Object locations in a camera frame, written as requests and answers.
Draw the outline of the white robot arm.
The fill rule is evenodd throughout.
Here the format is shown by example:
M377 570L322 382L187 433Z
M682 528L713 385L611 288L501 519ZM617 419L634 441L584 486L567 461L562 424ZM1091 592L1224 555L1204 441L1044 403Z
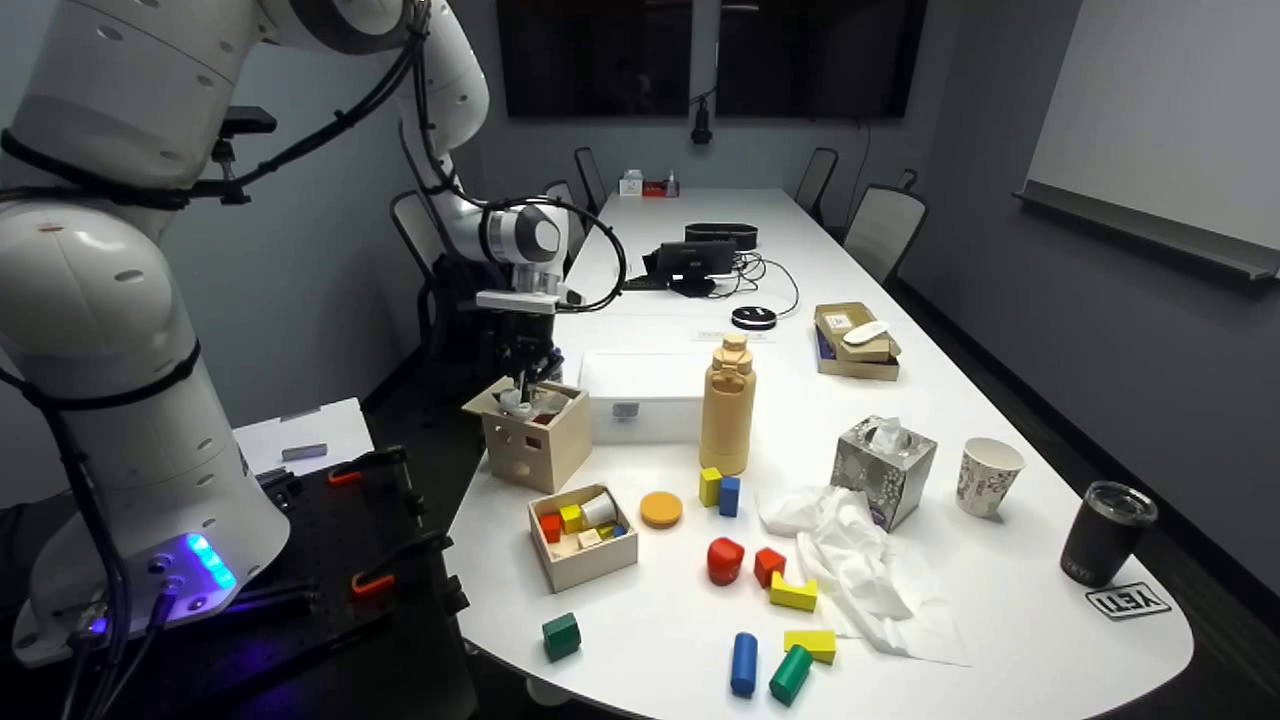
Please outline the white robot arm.
M254 50L383 51L388 77L297 147L318 151L410 95L418 183L443 250L506 264L501 314L566 309L571 207L478 201L452 151L488 117L488 77L450 0L53 0L5 128L0 346L44 418L75 518L40 548L16 612L28 670L223 612L292 541L254 477L160 237L200 197L248 183L216 147Z

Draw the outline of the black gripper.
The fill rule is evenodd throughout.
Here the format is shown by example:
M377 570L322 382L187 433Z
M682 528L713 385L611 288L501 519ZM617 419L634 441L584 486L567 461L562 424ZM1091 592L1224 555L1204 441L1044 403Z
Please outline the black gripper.
M496 376L508 382L501 392L506 407L525 403L520 382L532 382L528 400L538 403L566 363L566 352L554 339L554 316L492 314L486 334L486 360Z

